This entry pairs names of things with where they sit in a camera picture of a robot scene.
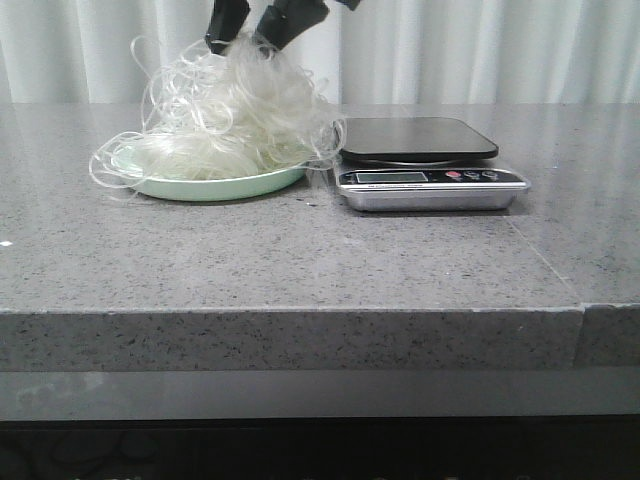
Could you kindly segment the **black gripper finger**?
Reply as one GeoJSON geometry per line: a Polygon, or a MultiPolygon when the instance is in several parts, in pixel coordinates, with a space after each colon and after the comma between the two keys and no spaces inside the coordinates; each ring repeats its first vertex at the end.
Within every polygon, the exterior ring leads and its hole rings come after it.
{"type": "Polygon", "coordinates": [[[329,14],[324,1],[274,1],[262,15],[256,34],[278,50],[309,28],[323,22],[329,14]]]}
{"type": "Polygon", "coordinates": [[[204,36],[212,54],[221,55],[233,41],[250,12],[246,0],[215,0],[204,36]]]}

